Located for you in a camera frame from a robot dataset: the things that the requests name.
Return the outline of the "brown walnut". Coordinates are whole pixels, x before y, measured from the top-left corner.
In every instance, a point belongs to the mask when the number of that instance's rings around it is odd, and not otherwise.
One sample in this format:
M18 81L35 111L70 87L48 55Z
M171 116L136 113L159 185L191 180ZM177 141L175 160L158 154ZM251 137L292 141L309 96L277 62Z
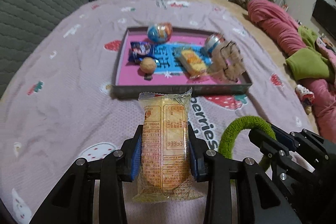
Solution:
M143 73L152 75L155 72L157 65L154 59L146 57L140 62L139 67Z

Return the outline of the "yellow wafer cake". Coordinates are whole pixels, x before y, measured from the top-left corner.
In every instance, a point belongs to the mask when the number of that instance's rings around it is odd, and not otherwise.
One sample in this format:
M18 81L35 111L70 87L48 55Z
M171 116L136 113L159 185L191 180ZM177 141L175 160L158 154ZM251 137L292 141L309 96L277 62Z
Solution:
M187 71L191 79L203 77L208 74L207 65L192 48L177 48L175 57Z

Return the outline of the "surprise egg toy left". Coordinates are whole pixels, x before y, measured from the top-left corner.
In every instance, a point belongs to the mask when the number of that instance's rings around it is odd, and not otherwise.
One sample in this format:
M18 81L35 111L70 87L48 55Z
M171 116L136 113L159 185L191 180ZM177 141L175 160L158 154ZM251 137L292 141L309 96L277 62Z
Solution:
M173 34L173 26L169 22L152 24L147 29L147 37L154 43L168 42Z

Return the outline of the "black television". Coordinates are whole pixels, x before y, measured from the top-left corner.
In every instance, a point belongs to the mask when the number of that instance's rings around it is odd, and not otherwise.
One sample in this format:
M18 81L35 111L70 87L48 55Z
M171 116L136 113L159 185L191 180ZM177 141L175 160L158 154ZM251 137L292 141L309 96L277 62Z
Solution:
M336 39L336 8L325 0L316 0L312 17Z

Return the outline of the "green fleece garment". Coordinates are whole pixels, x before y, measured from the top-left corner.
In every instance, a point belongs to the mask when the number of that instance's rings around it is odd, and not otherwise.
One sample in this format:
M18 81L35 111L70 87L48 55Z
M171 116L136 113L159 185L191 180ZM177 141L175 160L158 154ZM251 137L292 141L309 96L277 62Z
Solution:
M299 26L298 35L305 47L286 59L296 81L324 79L335 82L335 53L329 50L318 35L305 26Z

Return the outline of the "blue oreo cookie packet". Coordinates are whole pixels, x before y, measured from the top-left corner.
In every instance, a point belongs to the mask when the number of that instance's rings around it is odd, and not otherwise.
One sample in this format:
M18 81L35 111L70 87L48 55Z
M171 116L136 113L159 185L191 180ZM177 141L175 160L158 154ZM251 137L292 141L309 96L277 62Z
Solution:
M140 63L144 58L154 58L154 48L149 42L131 42L129 62Z

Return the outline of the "orange-back wafer cake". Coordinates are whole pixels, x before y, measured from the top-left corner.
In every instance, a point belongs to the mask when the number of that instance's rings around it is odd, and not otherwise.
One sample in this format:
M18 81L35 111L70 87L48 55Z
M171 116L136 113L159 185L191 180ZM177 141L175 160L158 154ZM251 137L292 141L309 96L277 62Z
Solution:
M144 110L138 193L133 201L161 203L202 197L190 169L188 114L192 91L139 94Z

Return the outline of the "pink quilt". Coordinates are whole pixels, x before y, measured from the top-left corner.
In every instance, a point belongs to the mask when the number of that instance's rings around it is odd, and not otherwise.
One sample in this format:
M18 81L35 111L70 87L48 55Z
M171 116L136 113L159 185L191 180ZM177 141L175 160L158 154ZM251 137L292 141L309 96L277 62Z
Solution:
M287 58L305 47L298 35L299 25L284 9L267 0L250 0L247 11L252 23L261 28ZM303 79L296 81L314 94L313 111L319 134L335 142L335 82L324 79Z

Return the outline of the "surprise egg toy right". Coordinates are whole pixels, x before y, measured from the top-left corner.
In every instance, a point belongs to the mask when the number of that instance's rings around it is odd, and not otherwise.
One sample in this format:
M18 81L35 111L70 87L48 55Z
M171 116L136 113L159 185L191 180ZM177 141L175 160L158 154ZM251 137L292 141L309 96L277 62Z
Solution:
M214 33L210 35L203 46L205 49L205 52L208 55L212 55L213 50L216 48L216 46L220 43L223 43L225 41L223 34L221 33Z

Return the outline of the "surprise egg toy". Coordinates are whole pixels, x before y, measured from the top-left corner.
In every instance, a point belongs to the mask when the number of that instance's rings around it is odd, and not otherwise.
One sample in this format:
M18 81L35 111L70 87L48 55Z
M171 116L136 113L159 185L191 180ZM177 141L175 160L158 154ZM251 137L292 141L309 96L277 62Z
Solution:
M203 46L205 49L205 52L208 55L212 55L213 50L216 48L216 46L220 43L223 43L225 41L223 34L221 33L214 33L210 35Z
M147 29L147 37L154 43L168 42L173 34L173 26L169 22L152 24Z

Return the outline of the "green fuzzy hair scrunchie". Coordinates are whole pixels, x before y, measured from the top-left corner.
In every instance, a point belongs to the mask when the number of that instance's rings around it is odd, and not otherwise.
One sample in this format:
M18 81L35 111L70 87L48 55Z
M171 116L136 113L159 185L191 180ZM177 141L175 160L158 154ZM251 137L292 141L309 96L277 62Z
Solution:
M276 140L276 135L270 124L264 119L257 116L244 116L235 119L224 130L219 142L218 152L227 159L232 159L232 150L235 145L237 136L243 130L260 130L273 140Z

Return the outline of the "beige spotted hair scrunchie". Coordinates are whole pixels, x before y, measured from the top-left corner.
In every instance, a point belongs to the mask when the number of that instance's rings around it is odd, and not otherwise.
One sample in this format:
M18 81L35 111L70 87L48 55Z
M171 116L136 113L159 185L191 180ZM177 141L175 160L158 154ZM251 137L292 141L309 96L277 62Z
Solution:
M246 72L243 56L235 42L219 43L211 54L211 76L217 82L237 83Z

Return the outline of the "pink strawberry print blanket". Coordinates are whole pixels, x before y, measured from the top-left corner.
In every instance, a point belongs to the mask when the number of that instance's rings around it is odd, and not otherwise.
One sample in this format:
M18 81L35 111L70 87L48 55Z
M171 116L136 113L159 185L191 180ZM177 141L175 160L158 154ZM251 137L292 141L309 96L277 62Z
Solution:
M102 158L143 122L137 99L110 96L112 74L126 29L156 22L220 32L244 57L252 80L247 94L191 100L189 122L210 148L217 149L224 129L245 115L287 132L312 128L280 67L228 6L176 0L87 4L42 41L1 99L1 199L18 223L29 223L77 158Z

